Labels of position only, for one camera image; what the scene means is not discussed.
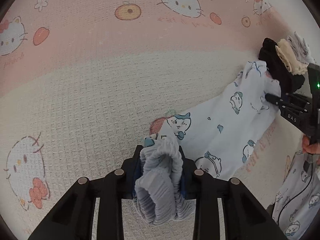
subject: cartoon print shirt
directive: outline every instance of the cartoon print shirt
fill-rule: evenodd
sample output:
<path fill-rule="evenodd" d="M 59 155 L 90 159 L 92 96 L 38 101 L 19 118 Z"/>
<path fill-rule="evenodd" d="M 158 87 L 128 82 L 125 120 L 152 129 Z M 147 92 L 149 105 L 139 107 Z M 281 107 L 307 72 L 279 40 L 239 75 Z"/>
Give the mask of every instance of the cartoon print shirt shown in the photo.
<path fill-rule="evenodd" d="M 247 62 L 221 95 L 166 120 L 159 134 L 174 134 L 187 158 L 214 178 L 230 179 L 246 162 L 278 108 L 265 94 L 281 95 L 264 61 Z"/>
<path fill-rule="evenodd" d="M 293 199 L 309 183 L 311 176 L 303 170 L 304 154 L 295 153 L 289 174 L 275 197 L 275 208 L 272 214 L 288 239 L 298 240 L 307 230 L 320 207 L 320 181 L 313 176 L 308 188 Z"/>

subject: black cable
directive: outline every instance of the black cable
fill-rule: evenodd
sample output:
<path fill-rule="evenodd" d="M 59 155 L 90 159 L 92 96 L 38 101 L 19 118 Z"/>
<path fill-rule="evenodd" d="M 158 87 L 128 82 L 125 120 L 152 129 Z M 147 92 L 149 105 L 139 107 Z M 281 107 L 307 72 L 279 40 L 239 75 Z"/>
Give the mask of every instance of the black cable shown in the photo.
<path fill-rule="evenodd" d="M 307 187 L 310 185 L 310 182 L 311 182 L 311 180 L 312 180 L 312 174 L 313 174 L 313 163 L 311 163 L 311 177 L 310 177 L 310 180 L 309 180 L 309 182 L 308 182 L 308 185 L 306 185 L 306 187 L 305 187 L 302 191 L 300 191 L 297 195 L 295 195 L 292 199 L 290 199 L 290 200 L 287 202 L 287 204 L 285 204 L 285 205 L 283 206 L 283 208 L 281 209 L 281 211 L 280 211 L 280 213 L 279 213 L 279 216 L 278 216 L 278 222 L 277 222 L 278 226 L 279 226 L 279 219 L 280 219 L 280 215 L 281 215 L 282 211 L 287 207 L 287 205 L 288 205 L 292 200 L 294 200 L 297 196 L 299 196 L 302 192 L 304 192 L 304 191 L 307 189 Z"/>

